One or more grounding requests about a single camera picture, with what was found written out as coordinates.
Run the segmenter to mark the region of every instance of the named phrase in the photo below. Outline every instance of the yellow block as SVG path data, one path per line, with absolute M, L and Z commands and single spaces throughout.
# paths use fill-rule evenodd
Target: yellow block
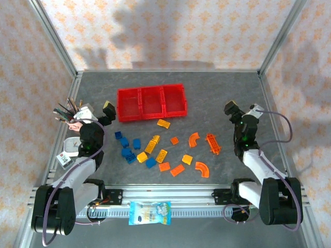
M 139 154 L 139 155 L 137 156 L 137 159 L 138 159 L 139 163 L 143 163 L 143 162 L 145 162 L 145 161 L 147 160 L 147 155 L 146 155 L 146 153 L 142 152 L 141 154 Z
M 156 144 L 158 144 L 160 142 L 160 135 L 154 135 L 152 141 L 155 141 Z
M 166 157 L 167 153 L 168 152 L 166 150 L 161 149 L 159 152 L 159 155 L 157 155 L 156 161 L 159 163 L 162 163 L 164 158 Z
M 170 122 L 159 119 L 159 121 L 157 122 L 157 125 L 168 129 L 170 127 Z
M 145 152 L 151 154 L 152 151 L 154 150 L 155 146 L 156 146 L 156 142 L 155 142 L 155 141 L 150 141 L 150 142 L 148 143 L 146 149 L 145 149 Z
M 182 158 L 182 161 L 188 165 L 191 165 L 193 157 L 191 157 L 190 155 L 184 155 Z

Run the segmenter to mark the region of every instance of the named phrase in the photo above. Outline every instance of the red storage tray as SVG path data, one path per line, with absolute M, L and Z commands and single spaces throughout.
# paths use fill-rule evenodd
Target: red storage tray
M 119 89 L 117 114 L 120 122 L 187 115 L 182 84 Z

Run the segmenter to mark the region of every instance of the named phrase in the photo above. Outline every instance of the floral wallpaper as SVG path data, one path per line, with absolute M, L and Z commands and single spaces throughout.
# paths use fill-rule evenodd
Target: floral wallpaper
M 0 5 L 0 240 L 12 247 L 72 78 L 27 0 Z
M 41 2 L 78 70 L 256 70 L 295 0 Z
M 289 117 L 293 158 L 325 247 L 331 247 L 331 5 L 308 0 L 266 76 L 274 110 Z M 279 130 L 289 134 L 285 121 Z

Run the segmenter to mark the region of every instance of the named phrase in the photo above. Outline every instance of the plastic snack bag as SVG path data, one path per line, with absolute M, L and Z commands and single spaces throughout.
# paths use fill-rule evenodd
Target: plastic snack bag
M 131 202 L 129 225 L 142 225 L 161 223 L 170 225 L 171 223 L 171 203 L 165 201 L 161 203 L 137 203 Z

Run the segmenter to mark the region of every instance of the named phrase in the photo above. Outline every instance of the blue block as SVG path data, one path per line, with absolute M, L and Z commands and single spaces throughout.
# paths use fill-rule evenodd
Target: blue block
M 123 148 L 122 149 L 122 157 L 126 158 L 127 156 L 131 155 L 132 151 L 130 148 Z
M 119 140 L 122 138 L 122 133 L 121 132 L 115 132 L 115 139 Z
M 147 165 L 147 168 L 150 169 L 154 165 L 156 165 L 156 160 L 154 158 L 149 158 L 146 160 L 146 165 Z
M 131 153 L 125 159 L 126 159 L 126 161 L 128 161 L 128 164 L 131 164 L 131 163 L 133 163 L 137 159 L 137 157 L 136 157 L 136 155 L 134 153 Z
M 119 140 L 121 142 L 121 145 L 123 146 L 123 148 L 127 148 L 129 146 L 129 142 L 128 139 L 123 137 Z
M 135 150 L 141 148 L 141 143 L 140 143 L 140 139 L 139 138 L 135 138 L 133 140 L 133 147 L 134 147 Z

